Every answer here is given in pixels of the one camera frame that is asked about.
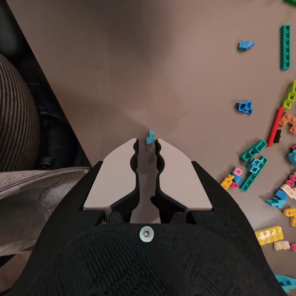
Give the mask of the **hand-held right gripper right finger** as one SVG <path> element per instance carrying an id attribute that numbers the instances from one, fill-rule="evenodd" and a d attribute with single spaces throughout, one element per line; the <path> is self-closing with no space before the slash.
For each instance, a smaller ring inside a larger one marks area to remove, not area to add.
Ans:
<path id="1" fill-rule="evenodd" d="M 159 210 L 161 223 L 170 223 L 177 212 L 212 210 L 190 158 L 163 139 L 154 144 L 158 174 L 151 202 Z"/>

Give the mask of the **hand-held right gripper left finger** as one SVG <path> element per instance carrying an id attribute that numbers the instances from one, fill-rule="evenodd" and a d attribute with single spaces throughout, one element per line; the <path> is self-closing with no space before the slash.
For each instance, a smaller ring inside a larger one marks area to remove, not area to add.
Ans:
<path id="1" fill-rule="evenodd" d="M 84 211 L 103 211 L 106 218 L 118 212 L 130 223 L 140 200 L 138 154 L 139 140 L 132 138 L 105 157 L 83 205 Z"/>

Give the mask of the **grey desk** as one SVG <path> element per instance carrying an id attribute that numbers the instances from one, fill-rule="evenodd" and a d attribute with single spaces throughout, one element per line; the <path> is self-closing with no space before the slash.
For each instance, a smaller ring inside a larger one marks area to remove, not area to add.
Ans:
<path id="1" fill-rule="evenodd" d="M 132 223 L 159 221 L 151 204 L 149 130 L 218 184 L 267 139 L 295 80 L 295 7 L 283 1 L 7 1 L 91 165 L 139 139 L 140 202 Z M 280 29 L 291 66 L 280 69 Z M 255 42 L 239 51 L 242 40 Z M 236 109 L 252 101 L 253 114 Z"/>

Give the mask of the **yellow clip brick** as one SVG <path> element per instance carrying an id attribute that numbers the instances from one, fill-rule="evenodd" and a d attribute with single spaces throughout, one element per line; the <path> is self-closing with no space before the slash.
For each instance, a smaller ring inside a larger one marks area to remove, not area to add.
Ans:
<path id="1" fill-rule="evenodd" d="M 233 183 L 234 176 L 232 174 L 229 174 L 227 177 L 224 178 L 224 180 L 220 183 L 220 185 L 227 190 L 230 185 Z"/>

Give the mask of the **long teal plate brick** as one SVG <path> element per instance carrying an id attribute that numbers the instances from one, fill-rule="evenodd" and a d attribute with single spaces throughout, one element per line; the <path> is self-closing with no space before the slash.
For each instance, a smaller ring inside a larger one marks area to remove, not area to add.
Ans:
<path id="1" fill-rule="evenodd" d="M 280 69 L 288 70 L 291 66 L 291 27 L 283 25 L 280 29 Z"/>
<path id="2" fill-rule="evenodd" d="M 257 178 L 257 176 L 260 174 L 260 172 L 262 171 L 262 169 L 264 168 L 264 166 L 268 162 L 268 159 L 264 156 L 260 157 L 259 159 L 262 160 L 262 162 L 264 164 L 262 165 L 260 171 L 257 174 L 250 173 L 250 172 L 248 173 L 247 177 L 244 179 L 244 181 L 242 182 L 242 184 L 239 187 L 244 192 L 246 192 L 250 188 L 250 186 L 252 185 L 254 180 Z"/>

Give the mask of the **person's dark jeans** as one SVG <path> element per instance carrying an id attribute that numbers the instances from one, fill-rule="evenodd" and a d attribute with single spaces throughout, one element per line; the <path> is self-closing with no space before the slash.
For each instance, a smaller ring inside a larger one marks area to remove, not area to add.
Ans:
<path id="1" fill-rule="evenodd" d="M 35 100 L 41 126 L 37 168 L 90 168 L 91 164 L 28 44 L 22 70 Z"/>

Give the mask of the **blue hollow brick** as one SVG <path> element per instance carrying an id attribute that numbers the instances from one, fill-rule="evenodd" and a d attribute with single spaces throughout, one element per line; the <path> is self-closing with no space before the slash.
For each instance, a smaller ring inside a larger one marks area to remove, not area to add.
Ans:
<path id="1" fill-rule="evenodd" d="M 262 162 L 262 160 L 260 159 L 257 159 L 257 158 L 253 158 L 246 166 L 247 170 L 250 172 L 250 173 L 254 173 L 254 174 L 257 174 L 262 165 L 264 163 Z"/>

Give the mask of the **long yellow studded brick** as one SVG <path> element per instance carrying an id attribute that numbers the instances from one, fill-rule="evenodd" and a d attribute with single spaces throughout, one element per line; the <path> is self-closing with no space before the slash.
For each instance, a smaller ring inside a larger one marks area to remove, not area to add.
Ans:
<path id="1" fill-rule="evenodd" d="M 282 228 L 279 225 L 255 231 L 255 235 L 260 246 L 284 239 Z"/>

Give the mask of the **small white brick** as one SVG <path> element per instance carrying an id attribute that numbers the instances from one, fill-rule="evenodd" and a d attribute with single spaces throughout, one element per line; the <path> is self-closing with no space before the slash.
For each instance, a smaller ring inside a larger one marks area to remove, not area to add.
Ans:
<path id="1" fill-rule="evenodd" d="M 276 242 L 273 243 L 273 247 L 277 251 L 279 251 L 279 250 L 289 250 L 290 249 L 290 244 L 286 240 L 276 241 Z"/>

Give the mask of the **light brown plate brick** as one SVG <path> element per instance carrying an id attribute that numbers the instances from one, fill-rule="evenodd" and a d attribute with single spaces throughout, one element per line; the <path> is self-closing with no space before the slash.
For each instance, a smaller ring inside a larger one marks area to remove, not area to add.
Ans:
<path id="1" fill-rule="evenodd" d="M 291 125 L 289 132 L 292 134 L 296 134 L 296 117 L 288 112 L 285 112 L 283 113 L 283 117 L 279 122 L 279 126 L 285 127 L 287 124 Z"/>

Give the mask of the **lime wedge brick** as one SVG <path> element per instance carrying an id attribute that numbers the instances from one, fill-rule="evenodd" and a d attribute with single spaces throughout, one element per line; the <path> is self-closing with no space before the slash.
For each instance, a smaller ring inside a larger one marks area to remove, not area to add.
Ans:
<path id="1" fill-rule="evenodd" d="M 293 82 L 290 83 L 284 95 L 281 107 L 289 110 L 291 109 L 291 106 L 295 102 L 295 100 L 296 100 L 296 81 L 294 80 Z"/>

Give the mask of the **turquoise fin brick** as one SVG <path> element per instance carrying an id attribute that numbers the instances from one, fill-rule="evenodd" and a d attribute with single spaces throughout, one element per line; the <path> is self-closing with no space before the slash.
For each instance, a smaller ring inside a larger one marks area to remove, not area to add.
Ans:
<path id="1" fill-rule="evenodd" d="M 277 274 L 275 277 L 286 293 L 290 293 L 291 290 L 296 289 L 296 279 Z"/>

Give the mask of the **teal bracket plate brick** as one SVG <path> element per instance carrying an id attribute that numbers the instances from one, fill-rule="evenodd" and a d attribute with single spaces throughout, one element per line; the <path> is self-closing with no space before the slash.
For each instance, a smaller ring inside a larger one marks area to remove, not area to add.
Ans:
<path id="1" fill-rule="evenodd" d="M 244 153 L 240 155 L 240 159 L 244 162 L 247 162 L 250 158 L 254 157 L 256 154 L 261 153 L 264 148 L 267 146 L 267 142 L 265 140 L 259 140 L 257 143 L 252 145 L 249 149 L 247 149 Z"/>

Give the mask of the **blue bracket brick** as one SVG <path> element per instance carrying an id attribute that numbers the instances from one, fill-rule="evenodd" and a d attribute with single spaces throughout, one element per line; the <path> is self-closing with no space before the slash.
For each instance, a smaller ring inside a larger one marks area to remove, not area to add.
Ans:
<path id="1" fill-rule="evenodd" d="M 253 114 L 252 101 L 236 103 L 236 109 L 248 115 Z"/>

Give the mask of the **yellow bracket brick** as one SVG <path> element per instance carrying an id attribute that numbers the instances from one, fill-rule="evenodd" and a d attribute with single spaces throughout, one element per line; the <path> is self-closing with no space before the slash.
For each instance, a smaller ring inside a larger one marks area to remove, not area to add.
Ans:
<path id="1" fill-rule="evenodd" d="M 296 227 L 296 208 L 284 209 L 283 213 L 290 218 L 290 226 Z"/>

